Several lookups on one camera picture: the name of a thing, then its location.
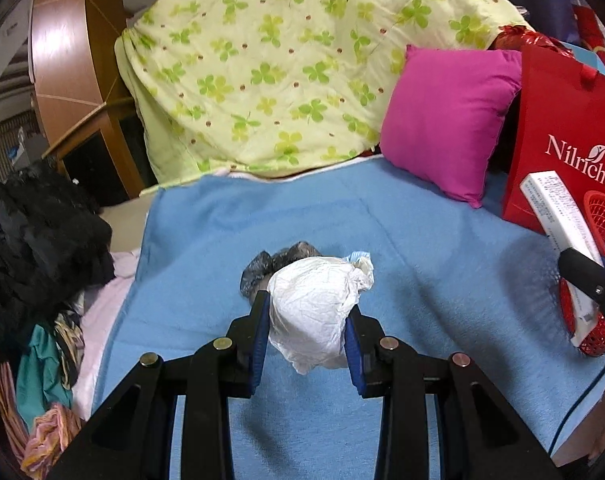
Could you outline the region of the white plastic bag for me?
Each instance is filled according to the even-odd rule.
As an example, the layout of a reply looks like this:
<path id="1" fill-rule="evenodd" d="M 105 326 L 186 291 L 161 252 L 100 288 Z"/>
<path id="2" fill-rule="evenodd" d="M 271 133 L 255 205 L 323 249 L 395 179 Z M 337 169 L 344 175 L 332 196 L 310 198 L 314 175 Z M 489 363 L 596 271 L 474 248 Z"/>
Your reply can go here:
<path id="1" fill-rule="evenodd" d="M 371 258 L 309 257 L 278 270 L 267 285 L 270 344 L 301 375 L 345 367 L 346 320 L 373 285 Z"/>

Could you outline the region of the white printed cardboard box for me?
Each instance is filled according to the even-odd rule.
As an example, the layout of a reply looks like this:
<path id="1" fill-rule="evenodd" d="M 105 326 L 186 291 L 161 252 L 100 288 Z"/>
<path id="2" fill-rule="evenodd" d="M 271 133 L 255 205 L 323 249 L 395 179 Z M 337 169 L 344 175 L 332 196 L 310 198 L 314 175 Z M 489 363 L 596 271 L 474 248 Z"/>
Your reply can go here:
<path id="1" fill-rule="evenodd" d="M 585 218 L 555 171 L 529 174 L 519 188 L 557 252 L 573 248 L 595 263 L 602 264 Z M 574 321 L 571 343 L 579 347 L 597 327 L 598 307 L 574 285 L 569 285 L 568 291 Z"/>

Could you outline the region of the black crumpled plastic bag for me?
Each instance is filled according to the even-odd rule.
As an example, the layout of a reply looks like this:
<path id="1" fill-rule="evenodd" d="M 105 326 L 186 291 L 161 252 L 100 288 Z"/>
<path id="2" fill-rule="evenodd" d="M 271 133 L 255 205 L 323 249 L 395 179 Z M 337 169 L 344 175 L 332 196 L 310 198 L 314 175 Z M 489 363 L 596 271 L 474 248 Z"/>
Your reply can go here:
<path id="1" fill-rule="evenodd" d="M 273 255 L 263 250 L 244 269 L 240 277 L 240 293 L 253 304 L 258 292 L 267 289 L 267 284 L 275 272 L 309 257 L 321 257 L 321 252 L 303 240 Z"/>

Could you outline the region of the red plastic mesh basket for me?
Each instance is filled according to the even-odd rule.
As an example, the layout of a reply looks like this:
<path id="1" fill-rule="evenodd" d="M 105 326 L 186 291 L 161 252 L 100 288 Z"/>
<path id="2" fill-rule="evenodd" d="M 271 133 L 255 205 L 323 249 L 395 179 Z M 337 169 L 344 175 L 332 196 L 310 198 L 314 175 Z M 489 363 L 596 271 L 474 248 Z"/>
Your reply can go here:
<path id="1" fill-rule="evenodd" d="M 586 356 L 596 358 L 605 355 L 605 194 L 598 191 L 587 192 L 583 199 L 585 218 L 602 260 L 602 268 L 586 257 L 575 255 L 561 257 L 561 278 L 559 281 L 560 306 L 569 332 L 575 332 L 577 321 L 569 286 L 577 285 L 580 292 L 585 292 L 595 300 L 598 306 L 597 324 L 578 348 Z"/>

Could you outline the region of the light blue tied plastic bag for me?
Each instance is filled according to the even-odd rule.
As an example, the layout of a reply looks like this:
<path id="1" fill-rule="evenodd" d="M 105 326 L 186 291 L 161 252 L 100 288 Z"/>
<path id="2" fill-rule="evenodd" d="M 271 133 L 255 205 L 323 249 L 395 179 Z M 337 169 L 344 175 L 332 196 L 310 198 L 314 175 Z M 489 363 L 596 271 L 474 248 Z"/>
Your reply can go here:
<path id="1" fill-rule="evenodd" d="M 355 263 L 362 258 L 370 259 L 371 255 L 368 252 L 361 252 L 361 250 L 357 250 L 357 252 L 350 252 L 348 256 L 343 258 L 343 260 L 350 263 Z"/>

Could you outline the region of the blue bed blanket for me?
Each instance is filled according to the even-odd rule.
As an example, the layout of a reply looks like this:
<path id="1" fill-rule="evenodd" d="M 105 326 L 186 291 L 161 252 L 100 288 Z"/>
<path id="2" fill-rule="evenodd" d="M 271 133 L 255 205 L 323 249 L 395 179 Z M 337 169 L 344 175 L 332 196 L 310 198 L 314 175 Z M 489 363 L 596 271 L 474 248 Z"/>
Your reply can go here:
<path id="1" fill-rule="evenodd" d="M 94 398 L 139 356 L 194 353 L 249 311 L 240 277 L 260 252 L 307 242 L 320 258 L 275 275 L 263 376 L 230 404 L 240 479 L 368 479 L 382 404 L 344 365 L 350 309 L 417 352 L 470 356 L 543 445 L 560 444 L 605 391 L 605 356 L 572 345 L 544 236 L 503 221 L 502 183 L 481 208 L 381 158 L 266 183 L 207 177 L 159 191 Z"/>

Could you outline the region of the red paper shopping bag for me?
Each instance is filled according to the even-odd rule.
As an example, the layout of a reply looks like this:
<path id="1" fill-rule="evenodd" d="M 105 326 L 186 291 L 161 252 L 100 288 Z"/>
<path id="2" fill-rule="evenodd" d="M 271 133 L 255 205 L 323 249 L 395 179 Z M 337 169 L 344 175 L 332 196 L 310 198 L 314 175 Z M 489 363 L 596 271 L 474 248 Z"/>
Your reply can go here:
<path id="1" fill-rule="evenodd" d="M 578 206 L 591 191 L 605 194 L 605 76 L 551 50 L 522 50 L 519 125 L 503 197 L 502 218 L 540 232 L 521 191 L 540 171 L 555 171 Z"/>

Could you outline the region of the colourful clothes heap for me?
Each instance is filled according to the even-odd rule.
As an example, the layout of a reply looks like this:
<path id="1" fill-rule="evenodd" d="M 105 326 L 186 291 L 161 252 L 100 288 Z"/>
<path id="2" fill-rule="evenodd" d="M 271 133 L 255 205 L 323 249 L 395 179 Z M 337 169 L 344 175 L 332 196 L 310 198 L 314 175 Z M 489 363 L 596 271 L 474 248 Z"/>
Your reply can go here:
<path id="1" fill-rule="evenodd" d="M 0 364 L 0 417 L 19 470 L 44 479 L 84 425 L 72 410 L 72 387 L 84 356 L 80 316 L 57 315 L 38 324 L 18 371 Z"/>

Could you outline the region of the black fluffy clothing pile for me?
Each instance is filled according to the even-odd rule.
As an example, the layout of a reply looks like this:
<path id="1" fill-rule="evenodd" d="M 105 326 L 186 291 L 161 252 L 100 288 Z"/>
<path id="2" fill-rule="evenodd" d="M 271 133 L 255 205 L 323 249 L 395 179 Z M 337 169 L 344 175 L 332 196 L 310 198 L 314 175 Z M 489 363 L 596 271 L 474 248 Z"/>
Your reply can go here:
<path id="1" fill-rule="evenodd" d="M 97 206 L 53 159 L 0 181 L 0 362 L 83 289 L 112 281 L 111 239 Z"/>

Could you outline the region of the magenta pillow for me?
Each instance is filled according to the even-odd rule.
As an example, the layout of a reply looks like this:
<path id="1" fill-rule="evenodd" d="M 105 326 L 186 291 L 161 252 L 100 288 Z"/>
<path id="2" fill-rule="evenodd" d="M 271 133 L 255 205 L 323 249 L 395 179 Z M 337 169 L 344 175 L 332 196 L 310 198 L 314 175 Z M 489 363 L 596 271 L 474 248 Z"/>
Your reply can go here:
<path id="1" fill-rule="evenodd" d="M 505 116 L 522 89 L 516 50 L 406 48 L 381 128 L 395 167 L 477 209 Z"/>

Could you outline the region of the green clover pattern quilt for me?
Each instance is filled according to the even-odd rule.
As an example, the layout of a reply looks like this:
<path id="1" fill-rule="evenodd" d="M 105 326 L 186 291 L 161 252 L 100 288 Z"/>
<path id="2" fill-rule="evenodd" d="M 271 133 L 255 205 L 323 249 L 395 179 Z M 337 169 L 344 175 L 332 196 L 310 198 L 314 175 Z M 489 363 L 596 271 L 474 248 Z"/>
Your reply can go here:
<path id="1" fill-rule="evenodd" d="M 116 40 L 158 183 L 277 178 L 379 142 L 410 44 L 490 47 L 508 0 L 157 0 Z"/>

